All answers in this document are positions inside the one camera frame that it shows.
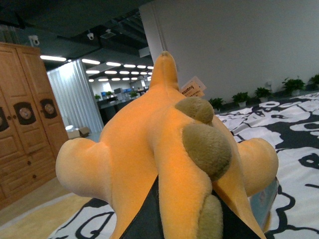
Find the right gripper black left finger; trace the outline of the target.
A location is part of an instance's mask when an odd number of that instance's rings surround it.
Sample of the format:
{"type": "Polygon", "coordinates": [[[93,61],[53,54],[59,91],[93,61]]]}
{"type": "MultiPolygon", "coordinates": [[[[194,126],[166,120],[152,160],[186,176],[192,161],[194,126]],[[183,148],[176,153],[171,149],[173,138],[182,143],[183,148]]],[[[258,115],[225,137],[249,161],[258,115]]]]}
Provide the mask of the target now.
{"type": "Polygon", "coordinates": [[[121,239],[163,239],[157,176],[140,210],[120,236],[121,239]]]}

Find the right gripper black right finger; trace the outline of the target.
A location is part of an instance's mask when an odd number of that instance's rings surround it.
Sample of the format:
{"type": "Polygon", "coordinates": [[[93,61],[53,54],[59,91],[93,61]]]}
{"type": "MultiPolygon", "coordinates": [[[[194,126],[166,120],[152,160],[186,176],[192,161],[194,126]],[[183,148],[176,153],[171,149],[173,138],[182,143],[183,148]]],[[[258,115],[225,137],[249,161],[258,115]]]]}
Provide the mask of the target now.
{"type": "Polygon", "coordinates": [[[223,239],[259,239],[260,237],[253,232],[220,198],[213,190],[212,195],[216,196],[222,208],[223,239]]]}

